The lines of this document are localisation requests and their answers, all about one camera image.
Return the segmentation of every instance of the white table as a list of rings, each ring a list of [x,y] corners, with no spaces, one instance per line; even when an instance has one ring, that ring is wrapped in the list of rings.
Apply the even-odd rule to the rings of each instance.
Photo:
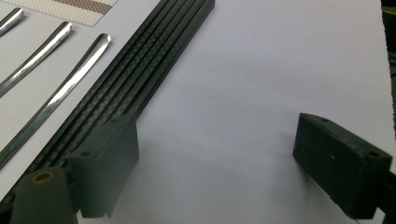
[[[0,99],[3,148],[92,41],[112,35],[104,57],[0,171],[0,197],[157,3],[120,0],[95,27],[74,24],[67,41]],[[0,17],[12,8],[0,2]],[[0,79],[62,21],[26,9],[0,38]],[[301,112],[396,155],[380,2],[218,0],[137,122],[140,160],[113,218],[79,223],[356,223],[291,156]],[[361,223],[382,217],[378,211]]]

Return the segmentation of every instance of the white surface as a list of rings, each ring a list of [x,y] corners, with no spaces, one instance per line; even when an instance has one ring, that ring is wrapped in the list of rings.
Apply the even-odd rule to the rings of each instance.
[[[3,197],[158,1],[120,0],[0,99],[0,148],[91,42],[113,44],[0,171]],[[0,17],[13,6],[0,3]],[[0,39],[5,78],[61,20],[30,10]],[[301,112],[331,119],[395,155],[378,1],[218,0],[138,121],[140,160],[112,219],[80,223],[356,223],[291,156]],[[375,220],[361,223],[381,223]]]

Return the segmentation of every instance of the hole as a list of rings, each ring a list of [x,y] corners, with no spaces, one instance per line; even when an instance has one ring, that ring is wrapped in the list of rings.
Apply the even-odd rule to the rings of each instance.
[[[379,157],[379,154],[373,151],[369,151],[369,155],[372,157]]]
[[[91,156],[91,152],[82,152],[81,156],[82,157],[89,157],[89,156]]]
[[[35,175],[32,178],[31,182],[32,182],[32,184],[36,184],[36,185],[44,184],[44,183],[47,183],[49,180],[51,180],[54,176],[55,176],[55,174],[51,171],[43,172],[38,175]]]

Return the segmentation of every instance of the shiny metal rod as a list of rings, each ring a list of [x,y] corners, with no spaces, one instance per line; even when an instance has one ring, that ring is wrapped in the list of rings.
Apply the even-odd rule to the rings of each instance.
[[[110,43],[110,36],[99,35],[85,55],[78,62],[61,86],[51,95],[32,118],[23,126],[15,137],[0,151],[0,169],[12,158],[23,144],[35,133],[64,98],[84,78]]]
[[[66,39],[73,28],[68,21],[62,24],[49,36],[49,38],[30,56],[26,62],[17,68],[9,77],[0,84],[0,98],[12,87],[28,75],[38,64],[49,56]]]
[[[0,36],[14,27],[18,21],[23,17],[23,10],[21,8],[14,8],[2,21],[0,21]]]

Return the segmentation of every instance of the black carbon fiber bar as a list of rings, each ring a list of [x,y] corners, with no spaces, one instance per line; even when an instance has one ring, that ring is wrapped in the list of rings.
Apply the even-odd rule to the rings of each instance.
[[[21,178],[64,166],[67,156],[108,120],[128,112],[138,118],[214,5],[215,0],[162,0]],[[0,210],[14,201],[19,181]]]

